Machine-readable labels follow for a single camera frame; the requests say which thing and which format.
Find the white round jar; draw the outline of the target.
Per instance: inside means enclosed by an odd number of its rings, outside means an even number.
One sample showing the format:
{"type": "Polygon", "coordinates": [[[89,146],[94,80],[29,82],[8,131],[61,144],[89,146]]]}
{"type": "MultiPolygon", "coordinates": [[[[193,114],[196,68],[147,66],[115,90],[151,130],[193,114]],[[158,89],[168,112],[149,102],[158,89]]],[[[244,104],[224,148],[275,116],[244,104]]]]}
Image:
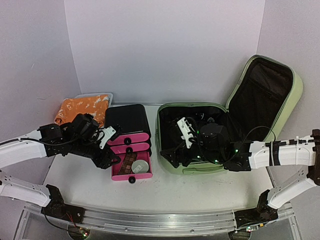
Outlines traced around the white round jar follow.
{"type": "Polygon", "coordinates": [[[149,171],[150,167],[147,161],[138,159],[134,161],[131,165],[131,171],[134,174],[144,174],[149,171]]]}

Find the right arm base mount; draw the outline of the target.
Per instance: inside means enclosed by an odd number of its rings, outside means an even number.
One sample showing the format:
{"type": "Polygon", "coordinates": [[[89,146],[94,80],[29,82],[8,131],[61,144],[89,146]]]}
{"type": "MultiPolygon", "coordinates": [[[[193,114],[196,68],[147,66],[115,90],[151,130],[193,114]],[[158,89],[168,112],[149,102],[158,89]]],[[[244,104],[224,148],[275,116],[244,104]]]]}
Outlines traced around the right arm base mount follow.
{"type": "Polygon", "coordinates": [[[278,210],[267,205],[266,201],[259,202],[256,207],[237,210],[234,213],[237,229],[266,224],[278,219],[278,210]]]}

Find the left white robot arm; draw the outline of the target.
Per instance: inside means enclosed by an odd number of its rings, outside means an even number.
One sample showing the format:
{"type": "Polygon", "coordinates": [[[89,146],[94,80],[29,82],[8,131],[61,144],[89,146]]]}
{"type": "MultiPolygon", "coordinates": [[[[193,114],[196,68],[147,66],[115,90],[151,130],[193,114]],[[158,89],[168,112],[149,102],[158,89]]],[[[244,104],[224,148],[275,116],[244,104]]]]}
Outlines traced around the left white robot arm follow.
{"type": "Polygon", "coordinates": [[[58,199],[51,200],[51,194],[43,184],[34,179],[25,180],[27,175],[35,178],[41,174],[45,179],[54,156],[48,156],[40,141],[41,133],[34,130],[24,136],[2,142],[0,147],[0,195],[11,199],[46,207],[57,219],[67,214],[67,207],[58,199]]]}

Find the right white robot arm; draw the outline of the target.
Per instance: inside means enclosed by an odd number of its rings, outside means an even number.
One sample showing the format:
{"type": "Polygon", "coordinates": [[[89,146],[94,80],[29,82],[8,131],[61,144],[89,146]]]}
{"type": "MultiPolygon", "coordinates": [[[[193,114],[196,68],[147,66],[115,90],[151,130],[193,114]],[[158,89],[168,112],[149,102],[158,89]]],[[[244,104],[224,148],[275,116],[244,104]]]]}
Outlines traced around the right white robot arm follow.
{"type": "Polygon", "coordinates": [[[182,130],[181,142],[173,148],[160,151],[172,166],[177,168],[181,155],[191,154],[196,146],[198,159],[205,160],[208,152],[212,162],[220,164],[227,171],[245,172],[264,167],[288,165],[307,166],[308,171],[299,171],[281,185],[266,190],[259,197],[258,206],[252,209],[252,218],[262,222],[272,209],[279,209],[303,192],[320,184],[320,131],[312,130],[311,135],[283,141],[232,142],[225,129],[182,130]]]}

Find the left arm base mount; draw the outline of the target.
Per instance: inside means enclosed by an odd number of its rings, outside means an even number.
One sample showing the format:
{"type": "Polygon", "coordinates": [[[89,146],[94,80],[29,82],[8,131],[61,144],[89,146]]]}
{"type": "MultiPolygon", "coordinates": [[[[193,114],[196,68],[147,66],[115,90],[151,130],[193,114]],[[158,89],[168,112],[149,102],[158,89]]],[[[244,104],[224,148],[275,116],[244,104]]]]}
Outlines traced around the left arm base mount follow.
{"type": "Polygon", "coordinates": [[[47,217],[81,224],[84,219],[85,209],[61,202],[50,202],[46,207],[41,208],[41,213],[47,217]]]}

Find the black pink drawer organizer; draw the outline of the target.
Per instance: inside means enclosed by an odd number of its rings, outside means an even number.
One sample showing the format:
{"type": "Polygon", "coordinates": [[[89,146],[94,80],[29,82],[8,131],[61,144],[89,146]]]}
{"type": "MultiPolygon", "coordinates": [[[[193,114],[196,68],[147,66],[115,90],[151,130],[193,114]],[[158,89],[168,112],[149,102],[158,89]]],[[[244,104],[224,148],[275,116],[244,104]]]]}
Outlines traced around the black pink drawer organizer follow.
{"type": "Polygon", "coordinates": [[[134,184],[137,180],[153,176],[151,168],[151,130],[146,109],[142,104],[131,104],[110,107],[105,111],[104,127],[120,125],[122,133],[115,140],[107,142],[108,147],[120,158],[120,162],[111,167],[113,181],[128,181],[134,184]],[[149,164],[147,173],[118,175],[126,153],[137,153],[136,160],[145,160],[149,164]]]}

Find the orange snack bag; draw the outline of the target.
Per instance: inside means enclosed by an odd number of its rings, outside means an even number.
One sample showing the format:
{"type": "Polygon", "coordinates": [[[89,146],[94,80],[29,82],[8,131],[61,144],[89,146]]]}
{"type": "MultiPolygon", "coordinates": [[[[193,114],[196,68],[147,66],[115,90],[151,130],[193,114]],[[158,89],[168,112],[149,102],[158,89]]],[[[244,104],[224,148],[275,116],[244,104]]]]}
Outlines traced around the orange snack bag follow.
{"type": "Polygon", "coordinates": [[[112,95],[110,93],[94,93],[76,98],[66,98],[53,122],[62,125],[72,122],[78,114],[90,114],[99,123],[99,126],[103,127],[105,113],[111,102],[112,95]]]}

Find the green hard-shell suitcase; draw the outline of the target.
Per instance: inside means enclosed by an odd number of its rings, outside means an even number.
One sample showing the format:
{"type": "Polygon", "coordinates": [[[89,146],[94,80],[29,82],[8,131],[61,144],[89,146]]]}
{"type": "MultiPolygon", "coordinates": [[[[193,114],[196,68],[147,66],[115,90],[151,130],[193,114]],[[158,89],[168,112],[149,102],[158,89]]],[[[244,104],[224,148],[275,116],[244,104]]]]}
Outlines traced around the green hard-shell suitcase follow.
{"type": "Polygon", "coordinates": [[[205,113],[225,126],[231,142],[269,142],[281,133],[303,93],[303,81],[287,65],[262,55],[252,56],[235,85],[226,105],[208,102],[167,103],[157,111],[158,159],[161,166],[176,175],[211,174],[224,171],[221,164],[191,163],[174,168],[161,150],[176,147],[182,133],[177,121],[191,117],[198,128],[206,125],[196,119],[205,113]]]}

